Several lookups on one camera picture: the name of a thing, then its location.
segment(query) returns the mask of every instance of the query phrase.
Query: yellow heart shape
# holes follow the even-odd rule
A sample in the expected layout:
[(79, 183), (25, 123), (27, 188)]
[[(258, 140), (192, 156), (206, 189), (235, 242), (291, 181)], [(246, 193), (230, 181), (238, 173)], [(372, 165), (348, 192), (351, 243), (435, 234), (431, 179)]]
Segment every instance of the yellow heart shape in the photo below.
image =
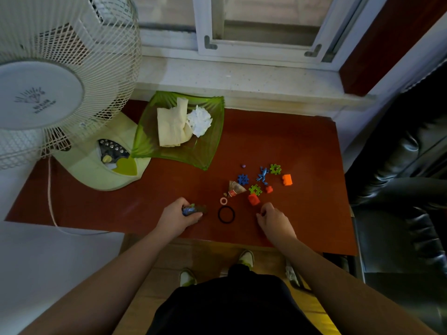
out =
[(128, 176), (137, 176), (137, 163), (133, 159), (133, 157), (129, 156), (129, 158), (120, 158), (116, 162), (117, 167), (113, 169), (115, 173), (128, 175)]

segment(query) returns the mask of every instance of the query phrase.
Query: person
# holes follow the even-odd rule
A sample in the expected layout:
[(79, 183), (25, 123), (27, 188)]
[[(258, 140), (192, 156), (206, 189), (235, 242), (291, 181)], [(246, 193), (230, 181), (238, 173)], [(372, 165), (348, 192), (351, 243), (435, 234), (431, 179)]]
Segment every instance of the person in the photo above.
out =
[[(150, 234), (67, 293), (21, 334), (113, 333), (159, 252), (202, 216), (183, 216), (182, 207), (188, 205), (179, 198), (167, 206)], [(435, 334), (399, 305), (300, 242), (288, 218), (271, 203), (262, 206), (257, 221), (308, 283), (341, 334)], [(183, 271), (183, 287), (159, 307), (148, 334), (320, 334), (281, 279), (251, 270), (253, 260), (246, 251), (227, 277), (197, 285), (193, 274)]]

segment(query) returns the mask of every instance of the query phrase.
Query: black leather chair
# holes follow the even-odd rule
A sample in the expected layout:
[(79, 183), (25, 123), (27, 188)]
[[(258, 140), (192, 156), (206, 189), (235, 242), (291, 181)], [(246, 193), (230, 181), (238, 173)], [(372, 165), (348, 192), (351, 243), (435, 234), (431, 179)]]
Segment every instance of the black leather chair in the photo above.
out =
[(345, 175), (364, 282), (447, 334), (447, 64), (402, 93)]

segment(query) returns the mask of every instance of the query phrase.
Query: person's left hand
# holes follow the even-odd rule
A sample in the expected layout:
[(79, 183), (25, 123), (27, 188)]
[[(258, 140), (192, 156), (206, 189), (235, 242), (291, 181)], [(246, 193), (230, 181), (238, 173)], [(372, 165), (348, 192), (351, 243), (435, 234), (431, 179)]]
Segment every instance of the person's left hand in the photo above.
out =
[(182, 208), (189, 205), (190, 203), (183, 197), (171, 203), (163, 210), (157, 227), (154, 230), (168, 237), (170, 240), (179, 236), (186, 227), (197, 223), (203, 215), (203, 213), (194, 213), (189, 216), (184, 216), (182, 214)]

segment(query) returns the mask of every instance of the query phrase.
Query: logo on fan hub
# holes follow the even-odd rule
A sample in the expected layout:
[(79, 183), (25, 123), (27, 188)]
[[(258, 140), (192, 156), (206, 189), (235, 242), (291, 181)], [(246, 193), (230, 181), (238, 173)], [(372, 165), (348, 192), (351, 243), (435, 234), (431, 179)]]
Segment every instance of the logo on fan hub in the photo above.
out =
[(53, 104), (56, 103), (56, 100), (48, 100), (45, 99), (44, 95), (45, 92), (42, 90), (41, 87), (39, 88), (30, 88), (23, 93), (20, 93), (22, 96), (16, 96), (16, 99), (14, 102), (23, 102), (27, 104), (34, 104), (33, 109), (34, 113), (38, 114), (42, 110), (47, 109), (48, 107), (53, 106)]

